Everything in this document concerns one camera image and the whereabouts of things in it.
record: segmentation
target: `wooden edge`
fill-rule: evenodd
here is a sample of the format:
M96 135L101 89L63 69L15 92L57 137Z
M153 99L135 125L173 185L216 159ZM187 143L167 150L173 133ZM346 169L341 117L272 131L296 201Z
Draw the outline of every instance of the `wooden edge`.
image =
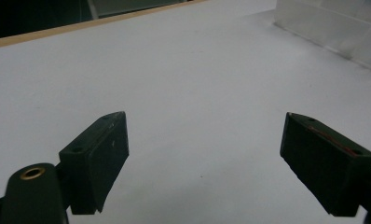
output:
M155 13L155 12L160 12L160 11L168 10L171 8L188 6L188 5L192 5L192 4L196 4L196 3L204 2L204 1L207 1L207 0L194 0L191 2L184 2L184 3L169 5L165 7L155 7L155 8L150 8L147 10L136 11L136 12L113 16L113 17L107 17L104 19L98 19L96 21L85 21L85 22L56 27L56 28L52 28L48 30L32 32L32 33L23 34L23 35L13 35L9 37L4 37L4 38L0 38L0 47L18 44L18 43L22 43L22 42L26 42L30 40L35 40L35 39L39 39L39 38L43 38L43 37L47 37L51 35L59 35L59 34L71 32L71 31L75 31L75 30L85 29L85 28L89 28L92 26L106 24L108 22L123 21L123 20L130 19L133 17L138 17L138 16Z

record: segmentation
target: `brass ring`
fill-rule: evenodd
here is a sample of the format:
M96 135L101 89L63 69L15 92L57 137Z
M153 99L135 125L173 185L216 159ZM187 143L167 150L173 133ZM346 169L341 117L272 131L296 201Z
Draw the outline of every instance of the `brass ring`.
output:
M23 172L21 174L20 178L23 179L23 180L35 179L35 178L38 178L39 176L41 176L45 171L46 171L46 169L44 169L43 167L34 167L34 168L31 168L31 169Z

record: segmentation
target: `white table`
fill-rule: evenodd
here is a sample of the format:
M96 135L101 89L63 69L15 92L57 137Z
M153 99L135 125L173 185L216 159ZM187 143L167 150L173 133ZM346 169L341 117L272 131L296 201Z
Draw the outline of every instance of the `white table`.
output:
M73 224L362 223L328 216L279 150L287 111L371 150L371 71L276 27L274 7L212 0L0 48L0 197L124 110L131 155L103 213Z

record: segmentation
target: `table surface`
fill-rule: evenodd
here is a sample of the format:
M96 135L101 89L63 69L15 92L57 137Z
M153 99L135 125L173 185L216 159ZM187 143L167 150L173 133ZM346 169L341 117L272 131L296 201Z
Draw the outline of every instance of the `table surface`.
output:
M7 179L126 111L131 155L102 214L71 223L362 223L328 216L279 155L285 113L371 150L371 71L215 0L0 48Z

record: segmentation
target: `white tabletop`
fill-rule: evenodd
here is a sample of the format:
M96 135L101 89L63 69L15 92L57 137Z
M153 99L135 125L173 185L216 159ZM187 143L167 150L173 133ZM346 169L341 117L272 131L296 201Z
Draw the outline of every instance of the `white tabletop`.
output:
M0 48L0 197L126 111L103 213L71 223L362 223L328 216L279 150L287 111L371 150L371 71L276 27L274 7L211 0Z

